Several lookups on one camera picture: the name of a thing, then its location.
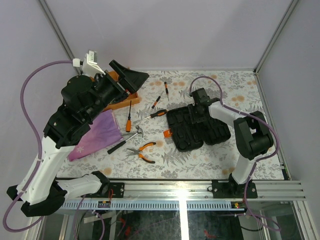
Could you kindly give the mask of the purple cloth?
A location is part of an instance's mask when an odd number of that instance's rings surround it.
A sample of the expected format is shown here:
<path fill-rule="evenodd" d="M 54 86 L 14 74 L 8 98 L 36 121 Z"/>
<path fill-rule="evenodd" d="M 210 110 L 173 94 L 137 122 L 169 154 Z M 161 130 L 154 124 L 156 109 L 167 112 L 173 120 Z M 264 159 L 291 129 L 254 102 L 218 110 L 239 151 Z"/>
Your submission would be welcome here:
<path fill-rule="evenodd" d="M 104 111 L 93 121 L 90 130 L 81 138 L 67 159 L 73 162 L 109 147 L 122 139 L 113 111 L 111 109 Z"/>

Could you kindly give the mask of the claw hammer black handle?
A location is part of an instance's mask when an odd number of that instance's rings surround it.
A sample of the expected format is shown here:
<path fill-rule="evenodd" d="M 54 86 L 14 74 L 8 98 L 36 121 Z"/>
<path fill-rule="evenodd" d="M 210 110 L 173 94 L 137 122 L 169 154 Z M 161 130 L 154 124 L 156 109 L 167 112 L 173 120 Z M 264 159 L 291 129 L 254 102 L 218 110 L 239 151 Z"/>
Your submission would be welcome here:
<path fill-rule="evenodd" d="M 143 131 L 139 126 L 137 126 L 136 129 L 137 129 L 136 133 L 134 133 L 134 134 L 133 134 L 132 136 L 130 136 L 128 139 L 123 140 L 122 142 L 118 143 L 117 145 L 115 145 L 114 147 L 112 147 L 111 149 L 109 149 L 109 150 L 107 151 L 107 153 L 110 155 L 110 154 L 112 154 L 113 152 L 115 152 L 117 149 L 119 149 L 120 147 L 122 147 L 123 145 L 125 145 L 129 140 L 131 140 L 131 139 L 134 138 L 135 136 L 137 136 L 137 135 L 143 136 L 143 135 L 144 135 L 144 131 Z"/>

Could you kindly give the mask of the black plastic tool case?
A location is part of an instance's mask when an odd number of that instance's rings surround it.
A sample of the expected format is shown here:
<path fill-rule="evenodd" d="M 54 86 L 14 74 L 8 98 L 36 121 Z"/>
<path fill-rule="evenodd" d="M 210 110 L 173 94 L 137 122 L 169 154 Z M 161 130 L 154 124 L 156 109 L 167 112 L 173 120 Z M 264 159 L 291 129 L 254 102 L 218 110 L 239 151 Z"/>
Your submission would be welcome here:
<path fill-rule="evenodd" d="M 213 146 L 230 139 L 231 132 L 226 123 L 209 117 L 200 123 L 192 123 L 188 107 L 169 110 L 166 119 L 171 138 L 179 152 L 189 152 L 206 144 Z"/>

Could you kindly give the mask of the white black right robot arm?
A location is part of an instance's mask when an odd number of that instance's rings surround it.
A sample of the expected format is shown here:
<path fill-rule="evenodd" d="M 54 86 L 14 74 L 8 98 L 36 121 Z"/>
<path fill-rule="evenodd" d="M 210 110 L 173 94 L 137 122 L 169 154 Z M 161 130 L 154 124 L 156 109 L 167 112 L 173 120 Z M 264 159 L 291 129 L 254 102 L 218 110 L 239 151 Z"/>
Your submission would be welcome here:
<path fill-rule="evenodd" d="M 240 113 L 223 105 L 219 98 L 211 99 L 204 88 L 190 94 L 194 103 L 188 105 L 193 124 L 215 119 L 234 130 L 235 143 L 239 152 L 234 171 L 228 180 L 213 180 L 212 194 L 215 199 L 256 199 L 255 183 L 251 171 L 259 157 L 266 154 L 274 145 L 271 132 L 266 126 L 262 112 Z"/>

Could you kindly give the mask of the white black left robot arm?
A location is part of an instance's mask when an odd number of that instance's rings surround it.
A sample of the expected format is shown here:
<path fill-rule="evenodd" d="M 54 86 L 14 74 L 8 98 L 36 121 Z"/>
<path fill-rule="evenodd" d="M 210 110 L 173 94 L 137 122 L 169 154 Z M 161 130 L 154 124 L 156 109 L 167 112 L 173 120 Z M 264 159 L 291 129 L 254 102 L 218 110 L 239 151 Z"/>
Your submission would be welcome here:
<path fill-rule="evenodd" d="M 78 58 L 71 64 L 83 73 L 72 77 L 61 90 L 62 105 L 49 118 L 43 137 L 37 138 L 38 155 L 26 177 L 7 189 L 13 202 L 22 202 L 21 211 L 27 217 L 51 215 L 68 199 L 85 195 L 102 198 L 109 193 L 110 182 L 100 171 L 70 180 L 57 180 L 57 173 L 103 110 L 136 93 L 149 78 L 147 73 L 126 68 L 115 60 L 109 65 L 117 79 L 96 64 Z"/>

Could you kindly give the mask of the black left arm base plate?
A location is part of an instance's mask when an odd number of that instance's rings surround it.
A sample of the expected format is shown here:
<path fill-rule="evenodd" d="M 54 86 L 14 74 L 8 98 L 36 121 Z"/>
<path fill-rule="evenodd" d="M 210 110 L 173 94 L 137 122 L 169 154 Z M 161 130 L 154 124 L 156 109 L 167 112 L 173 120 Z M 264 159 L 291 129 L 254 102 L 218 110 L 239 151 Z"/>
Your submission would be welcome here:
<path fill-rule="evenodd" d="M 124 197 L 125 183 L 124 182 L 111 182 L 102 188 L 100 196 L 108 199 L 120 199 Z"/>

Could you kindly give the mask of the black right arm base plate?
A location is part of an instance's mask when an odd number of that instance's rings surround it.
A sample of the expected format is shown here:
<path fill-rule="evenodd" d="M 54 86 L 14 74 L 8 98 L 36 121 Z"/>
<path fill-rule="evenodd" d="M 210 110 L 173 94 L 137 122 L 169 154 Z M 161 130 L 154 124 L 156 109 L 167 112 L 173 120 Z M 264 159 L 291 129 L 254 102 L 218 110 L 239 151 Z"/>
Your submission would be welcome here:
<path fill-rule="evenodd" d="M 250 180 L 246 184 L 237 184 L 234 180 L 212 180 L 212 194 L 215 199 L 257 199 L 258 193 L 255 183 Z"/>

